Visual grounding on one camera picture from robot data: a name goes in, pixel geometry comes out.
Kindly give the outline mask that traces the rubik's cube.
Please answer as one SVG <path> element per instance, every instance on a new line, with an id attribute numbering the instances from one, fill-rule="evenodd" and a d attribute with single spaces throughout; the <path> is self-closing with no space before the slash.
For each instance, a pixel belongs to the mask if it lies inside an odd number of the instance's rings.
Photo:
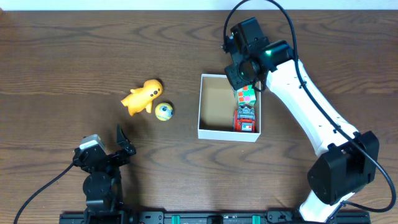
<path id="1" fill-rule="evenodd" d="M 256 104 L 256 93 L 252 85 L 235 90 L 234 97 L 238 106 L 254 106 Z"/>

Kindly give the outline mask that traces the red toy robot car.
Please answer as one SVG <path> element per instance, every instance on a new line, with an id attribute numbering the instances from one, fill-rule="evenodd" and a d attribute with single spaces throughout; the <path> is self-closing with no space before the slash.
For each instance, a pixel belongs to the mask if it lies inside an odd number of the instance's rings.
<path id="1" fill-rule="evenodd" d="M 256 116 L 254 108 L 238 106 L 233 116 L 233 129 L 236 132 L 253 133 L 255 131 Z"/>

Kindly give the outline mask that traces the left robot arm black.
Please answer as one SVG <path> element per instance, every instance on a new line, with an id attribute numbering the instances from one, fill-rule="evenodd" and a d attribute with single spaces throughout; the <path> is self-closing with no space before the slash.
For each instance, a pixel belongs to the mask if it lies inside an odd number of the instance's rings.
<path id="1" fill-rule="evenodd" d="M 136 148 L 125 136 L 120 125 L 116 128 L 116 143 L 120 150 L 107 154 L 97 135 L 84 137 L 75 149 L 73 164 L 89 173 L 83 183 L 86 205 L 91 212 L 114 212 L 123 206 L 120 167 L 130 163 Z"/>

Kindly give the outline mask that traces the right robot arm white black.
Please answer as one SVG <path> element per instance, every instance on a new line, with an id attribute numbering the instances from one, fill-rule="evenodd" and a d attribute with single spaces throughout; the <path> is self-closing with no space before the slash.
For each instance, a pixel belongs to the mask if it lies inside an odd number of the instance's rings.
<path id="1" fill-rule="evenodd" d="M 292 113 L 309 138 L 317 161 L 307 174 L 311 192 L 298 212 L 305 221 L 327 222 L 355 193 L 374 180 L 379 141 L 361 134 L 332 107 L 308 77 L 284 40 L 270 43 L 256 18 L 240 22 L 226 36 L 225 68 L 237 90 L 260 82 Z"/>

